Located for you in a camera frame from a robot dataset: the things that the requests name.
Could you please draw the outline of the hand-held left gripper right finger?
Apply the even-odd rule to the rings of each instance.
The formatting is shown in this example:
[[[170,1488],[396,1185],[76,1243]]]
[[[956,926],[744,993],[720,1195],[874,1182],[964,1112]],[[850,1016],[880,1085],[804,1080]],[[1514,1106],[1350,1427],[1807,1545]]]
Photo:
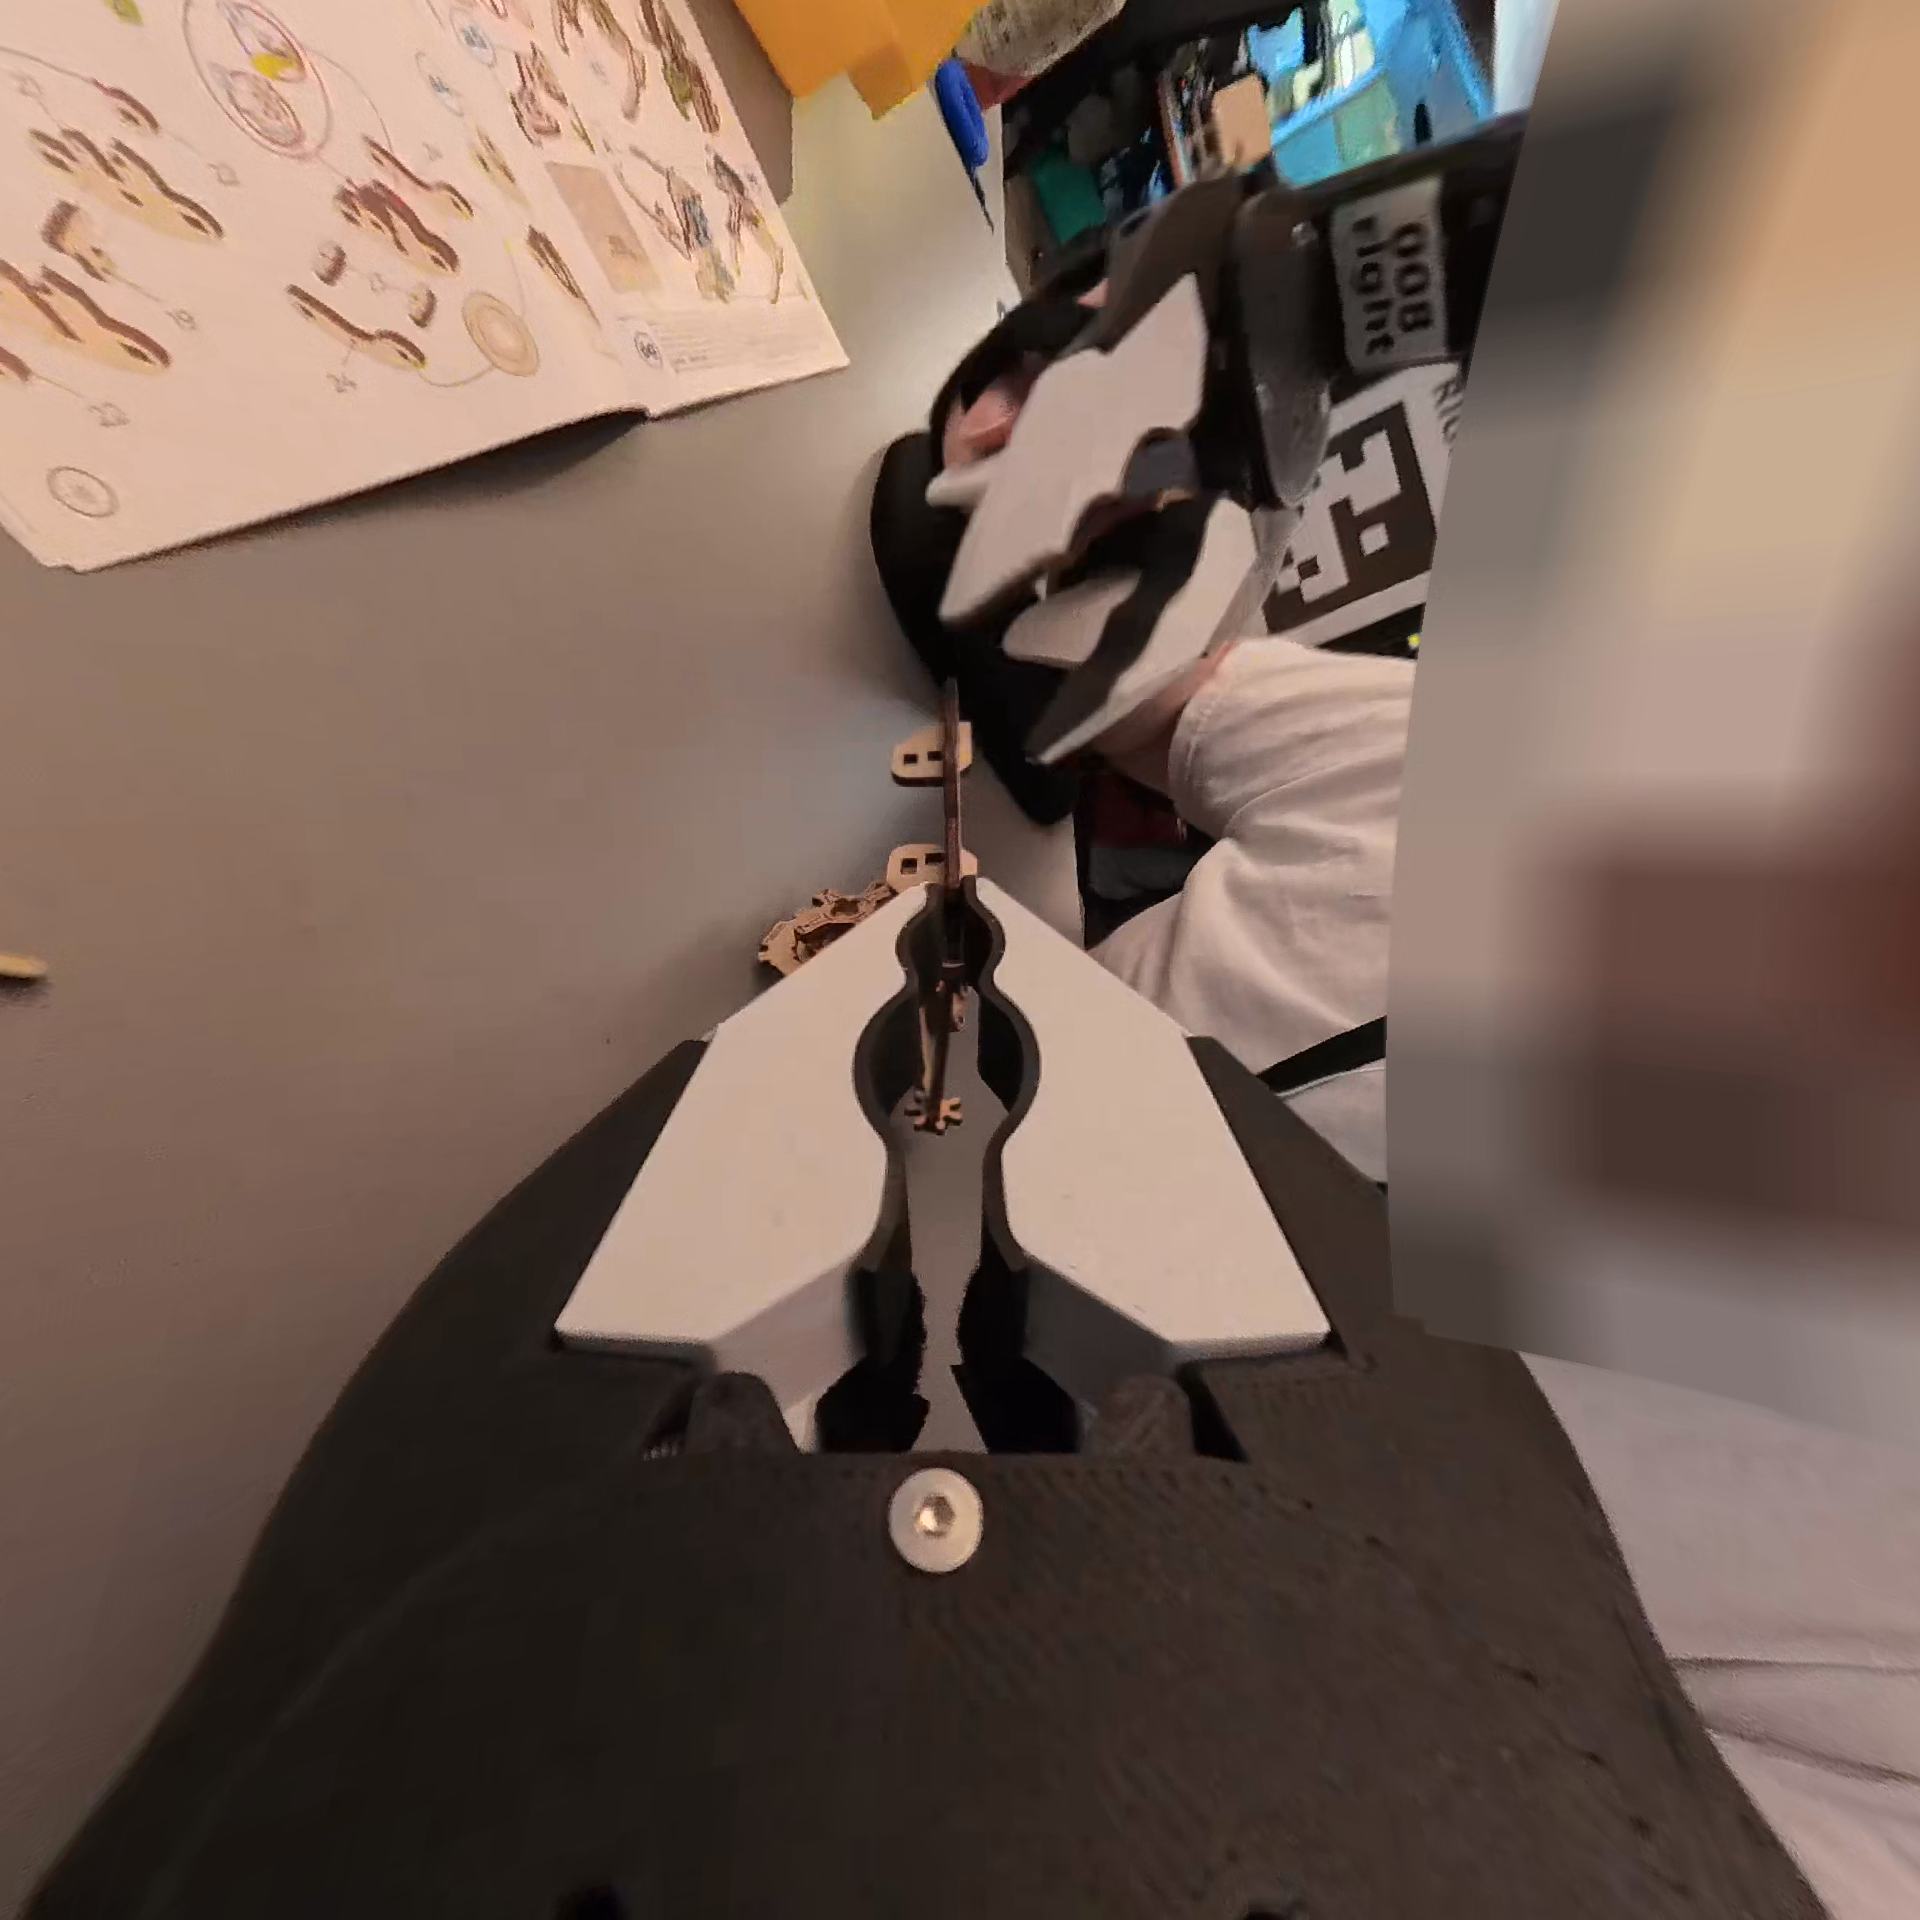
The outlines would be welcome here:
[[[1328,1313],[1188,1034],[997,882],[964,901],[1003,1106],[956,1331],[982,1449],[1075,1451],[1136,1379],[1325,1358]]]

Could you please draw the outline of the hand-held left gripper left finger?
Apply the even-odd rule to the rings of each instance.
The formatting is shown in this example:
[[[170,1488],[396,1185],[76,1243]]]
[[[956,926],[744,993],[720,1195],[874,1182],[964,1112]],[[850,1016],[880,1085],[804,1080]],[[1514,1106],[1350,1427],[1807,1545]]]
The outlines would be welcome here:
[[[904,1229],[915,888],[710,1031],[555,1325],[562,1349],[758,1379],[804,1451],[878,1345],[856,1279]]]

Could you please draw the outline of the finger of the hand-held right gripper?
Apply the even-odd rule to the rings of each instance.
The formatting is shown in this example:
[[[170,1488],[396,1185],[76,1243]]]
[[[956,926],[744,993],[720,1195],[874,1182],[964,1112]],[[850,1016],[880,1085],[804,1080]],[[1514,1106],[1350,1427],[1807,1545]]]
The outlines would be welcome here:
[[[1126,499],[1131,459],[1199,418],[1208,307],[1197,274],[1171,282],[1109,344],[1064,352],[1032,383],[1012,438],[940,473],[927,503],[967,515],[942,622],[963,630],[1068,563],[1087,520]]]
[[[1054,766],[1085,752],[1251,635],[1299,522],[1299,509],[1190,496],[1096,541],[1003,635],[1008,659],[1059,675],[1023,757]]]

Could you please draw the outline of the slotted wooden beam assembly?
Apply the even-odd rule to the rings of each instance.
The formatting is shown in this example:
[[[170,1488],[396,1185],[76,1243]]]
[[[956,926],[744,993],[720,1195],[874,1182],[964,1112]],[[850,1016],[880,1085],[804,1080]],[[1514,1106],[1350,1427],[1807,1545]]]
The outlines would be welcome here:
[[[942,795],[943,838],[936,845],[901,846],[886,861],[884,879],[902,896],[915,888],[927,889],[934,912],[933,971],[916,974],[919,1081],[908,1094],[902,1112],[912,1128],[927,1137],[943,1137],[963,1121],[963,1103],[948,1095],[954,1037],[967,1018],[970,974],[970,896],[973,875],[964,848],[963,776],[972,766],[972,733],[957,703],[957,686],[942,689],[940,721],[893,749],[892,779],[898,787],[936,787]]]

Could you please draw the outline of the black oval pad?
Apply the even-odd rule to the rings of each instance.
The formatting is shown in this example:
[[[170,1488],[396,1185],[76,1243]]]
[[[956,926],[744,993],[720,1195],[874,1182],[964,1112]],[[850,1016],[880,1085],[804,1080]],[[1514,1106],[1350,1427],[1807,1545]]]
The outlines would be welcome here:
[[[931,506],[927,487],[940,473],[959,472],[943,458],[956,407],[1005,377],[1030,391],[1087,317],[1078,297],[1059,291],[1012,307],[948,374],[927,426],[884,450],[870,499],[874,561],[898,630],[934,686],[956,681],[975,751],[1035,826],[1068,821],[1077,800],[1077,773],[1068,762],[1042,766],[1023,757],[1023,737],[1045,711],[1059,675],[1003,653],[1003,635],[1022,603],[973,627],[942,622],[948,573],[970,517]]]

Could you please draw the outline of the dark patterned cloth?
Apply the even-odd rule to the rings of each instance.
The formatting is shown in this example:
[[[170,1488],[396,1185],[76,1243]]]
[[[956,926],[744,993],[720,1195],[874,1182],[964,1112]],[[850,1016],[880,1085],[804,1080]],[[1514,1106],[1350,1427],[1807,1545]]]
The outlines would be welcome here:
[[[1075,806],[1075,858],[1084,907],[1118,926],[1179,895],[1212,851],[1154,790],[1109,769],[1084,776]]]

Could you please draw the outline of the yellow box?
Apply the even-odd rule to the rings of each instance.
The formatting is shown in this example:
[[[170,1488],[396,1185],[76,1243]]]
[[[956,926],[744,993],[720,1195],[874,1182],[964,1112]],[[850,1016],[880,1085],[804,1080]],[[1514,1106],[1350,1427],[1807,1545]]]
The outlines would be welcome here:
[[[735,3],[795,101],[845,78],[876,119],[931,85],[981,9],[972,3]]]

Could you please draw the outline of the person's white shirt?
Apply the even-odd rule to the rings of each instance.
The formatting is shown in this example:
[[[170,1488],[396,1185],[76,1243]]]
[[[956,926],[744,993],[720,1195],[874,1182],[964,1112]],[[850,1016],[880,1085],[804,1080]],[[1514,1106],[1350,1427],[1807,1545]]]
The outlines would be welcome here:
[[[1669,1665],[1830,1917],[1917,1917],[1917,1458],[1526,1358]]]

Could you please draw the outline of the printed instruction sheet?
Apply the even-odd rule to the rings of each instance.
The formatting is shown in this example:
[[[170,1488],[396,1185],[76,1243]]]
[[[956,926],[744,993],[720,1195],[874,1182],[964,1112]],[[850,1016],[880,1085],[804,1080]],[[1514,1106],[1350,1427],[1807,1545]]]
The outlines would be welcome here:
[[[680,5],[2,5],[2,506],[39,566],[845,365]]]

